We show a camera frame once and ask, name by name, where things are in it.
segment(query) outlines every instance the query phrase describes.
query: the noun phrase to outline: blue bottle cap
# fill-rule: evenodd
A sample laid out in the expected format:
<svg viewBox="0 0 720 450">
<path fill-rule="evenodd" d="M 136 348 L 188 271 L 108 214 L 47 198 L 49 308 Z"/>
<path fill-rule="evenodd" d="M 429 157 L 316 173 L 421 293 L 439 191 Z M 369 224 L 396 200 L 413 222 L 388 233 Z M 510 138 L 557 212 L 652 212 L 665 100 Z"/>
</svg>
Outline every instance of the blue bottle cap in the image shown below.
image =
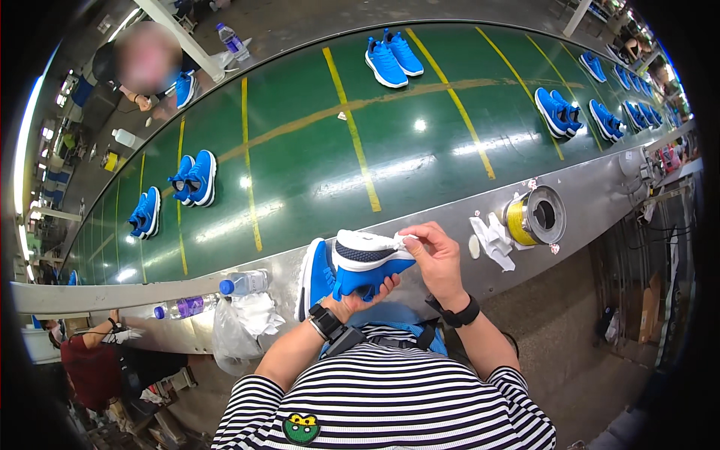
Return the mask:
<svg viewBox="0 0 720 450">
<path fill-rule="evenodd" d="M 235 290 L 235 283 L 229 279 L 224 279 L 220 282 L 220 292 L 222 295 L 230 295 Z"/>
</svg>

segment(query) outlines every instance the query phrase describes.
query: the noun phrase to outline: plastic bottle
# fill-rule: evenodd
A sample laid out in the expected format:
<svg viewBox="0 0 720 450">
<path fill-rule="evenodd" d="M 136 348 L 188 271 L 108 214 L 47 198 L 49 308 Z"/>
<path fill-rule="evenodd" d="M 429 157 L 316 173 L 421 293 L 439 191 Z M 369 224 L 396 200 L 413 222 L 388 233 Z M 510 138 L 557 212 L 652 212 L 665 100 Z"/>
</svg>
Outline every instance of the plastic bottle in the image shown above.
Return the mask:
<svg viewBox="0 0 720 450">
<path fill-rule="evenodd" d="M 243 44 L 243 41 L 240 40 L 232 28 L 221 22 L 217 24 L 215 29 L 220 36 L 220 40 L 223 44 L 225 44 L 225 47 L 228 48 L 236 61 L 241 62 L 250 56 L 250 52 L 248 52 L 248 49 Z"/>
<path fill-rule="evenodd" d="M 131 132 L 123 130 L 122 128 L 113 130 L 112 135 L 115 137 L 115 140 L 117 142 L 127 147 L 130 147 L 133 150 L 137 150 L 143 143 L 145 143 L 144 139 L 139 138 L 138 136 L 133 135 Z"/>
<path fill-rule="evenodd" d="M 234 297 L 242 297 L 255 292 L 265 292 L 267 289 L 268 273 L 265 270 L 230 272 L 220 282 L 220 292 L 223 295 L 232 295 Z"/>
<path fill-rule="evenodd" d="M 170 300 L 155 308 L 156 319 L 184 319 L 191 315 L 215 309 L 217 297 L 203 299 L 202 297 L 190 297 L 180 300 Z"/>
</svg>

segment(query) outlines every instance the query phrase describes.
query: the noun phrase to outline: water bottle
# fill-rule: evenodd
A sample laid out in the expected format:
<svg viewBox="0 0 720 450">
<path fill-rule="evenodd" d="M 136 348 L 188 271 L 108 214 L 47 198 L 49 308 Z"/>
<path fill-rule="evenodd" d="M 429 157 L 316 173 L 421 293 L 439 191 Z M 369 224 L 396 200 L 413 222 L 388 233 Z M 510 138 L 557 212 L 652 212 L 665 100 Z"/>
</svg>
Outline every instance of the water bottle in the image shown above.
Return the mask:
<svg viewBox="0 0 720 450">
<path fill-rule="evenodd" d="M 217 296 L 203 299 L 202 297 L 191 297 L 180 300 L 169 300 L 155 308 L 156 319 L 184 319 L 191 315 L 215 309 Z"/>
<path fill-rule="evenodd" d="M 223 295 L 242 297 L 268 289 L 268 273 L 265 270 L 230 272 L 226 277 L 220 282 L 220 292 Z"/>
<path fill-rule="evenodd" d="M 243 41 L 240 40 L 232 28 L 223 23 L 219 23 L 215 29 L 220 35 L 220 40 L 225 44 L 225 47 L 228 48 L 230 53 L 232 53 L 236 61 L 241 62 L 250 56 L 250 52 L 248 52 L 248 49 L 243 45 Z"/>
</svg>

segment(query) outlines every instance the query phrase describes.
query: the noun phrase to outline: frog patch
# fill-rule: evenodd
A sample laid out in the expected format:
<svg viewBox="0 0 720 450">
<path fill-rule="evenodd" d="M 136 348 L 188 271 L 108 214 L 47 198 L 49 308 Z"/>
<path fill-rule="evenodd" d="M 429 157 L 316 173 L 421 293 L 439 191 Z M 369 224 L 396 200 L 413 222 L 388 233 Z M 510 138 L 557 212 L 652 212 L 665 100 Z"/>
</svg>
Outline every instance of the frog patch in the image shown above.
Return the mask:
<svg viewBox="0 0 720 450">
<path fill-rule="evenodd" d="M 282 423 L 282 431 L 291 444 L 306 446 L 318 437 L 320 426 L 318 418 L 312 414 L 305 417 L 293 414 Z"/>
</svg>

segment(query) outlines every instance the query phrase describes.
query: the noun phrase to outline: black and white striped shirt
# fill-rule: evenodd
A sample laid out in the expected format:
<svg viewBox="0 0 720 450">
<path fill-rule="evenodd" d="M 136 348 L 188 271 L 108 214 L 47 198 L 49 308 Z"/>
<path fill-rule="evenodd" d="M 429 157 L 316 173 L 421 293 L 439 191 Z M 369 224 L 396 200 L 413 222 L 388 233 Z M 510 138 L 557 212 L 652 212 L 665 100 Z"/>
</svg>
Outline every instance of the black and white striped shirt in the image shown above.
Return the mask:
<svg viewBox="0 0 720 450">
<path fill-rule="evenodd" d="M 366 336 L 415 340 L 366 325 Z M 551 449 L 555 427 L 515 369 L 486 382 L 441 354 L 362 343 L 305 370 L 286 394 L 248 375 L 233 387 L 214 449 Z"/>
</svg>

